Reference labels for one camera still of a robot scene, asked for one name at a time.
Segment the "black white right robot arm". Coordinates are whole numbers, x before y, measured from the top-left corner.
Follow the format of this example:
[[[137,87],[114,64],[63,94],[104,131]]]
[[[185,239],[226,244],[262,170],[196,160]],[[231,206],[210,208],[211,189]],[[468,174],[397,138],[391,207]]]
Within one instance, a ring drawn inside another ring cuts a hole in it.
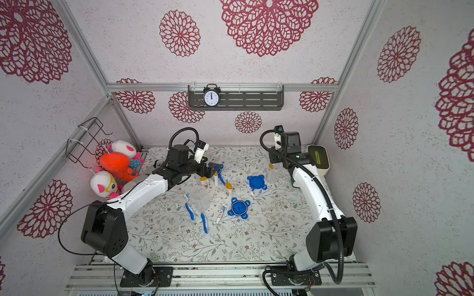
[[[330,169],[324,147],[311,144],[302,149],[298,132],[285,132],[281,126],[264,131],[259,138],[271,164],[282,164],[293,186],[299,188],[311,210],[314,225],[306,236],[305,250],[291,255],[284,269],[266,268],[263,275],[275,273],[296,280],[311,277],[326,268],[335,284],[341,284],[344,259],[354,250],[357,222],[347,217],[325,188],[322,177]]]

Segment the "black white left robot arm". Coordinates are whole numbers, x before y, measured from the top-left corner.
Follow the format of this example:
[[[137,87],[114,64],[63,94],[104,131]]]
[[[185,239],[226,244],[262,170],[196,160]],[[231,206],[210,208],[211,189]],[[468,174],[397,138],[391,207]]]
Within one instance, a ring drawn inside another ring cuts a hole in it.
[[[153,263],[129,243],[127,221],[150,201],[186,182],[192,175],[213,176],[216,165],[208,163],[204,156],[208,148],[198,136],[193,148],[170,141],[164,162],[145,180],[111,202],[94,201],[85,206],[81,241],[121,266],[134,285],[153,285],[158,279]]]

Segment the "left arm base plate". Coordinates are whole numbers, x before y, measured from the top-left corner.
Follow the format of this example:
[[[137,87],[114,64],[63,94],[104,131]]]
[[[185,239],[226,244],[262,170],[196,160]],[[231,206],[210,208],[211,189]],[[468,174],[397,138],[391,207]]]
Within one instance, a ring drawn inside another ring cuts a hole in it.
[[[171,285],[174,268],[170,266],[153,266],[145,268],[135,275],[128,270],[124,271],[119,286],[128,287],[169,287]]]

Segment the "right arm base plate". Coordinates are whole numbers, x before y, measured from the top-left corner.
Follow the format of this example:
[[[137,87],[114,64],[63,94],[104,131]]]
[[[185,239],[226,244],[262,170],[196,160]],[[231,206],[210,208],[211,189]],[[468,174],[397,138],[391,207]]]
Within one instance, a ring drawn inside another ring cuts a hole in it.
[[[270,271],[273,286],[320,286],[322,284],[318,271],[291,275],[284,266],[271,267]]]

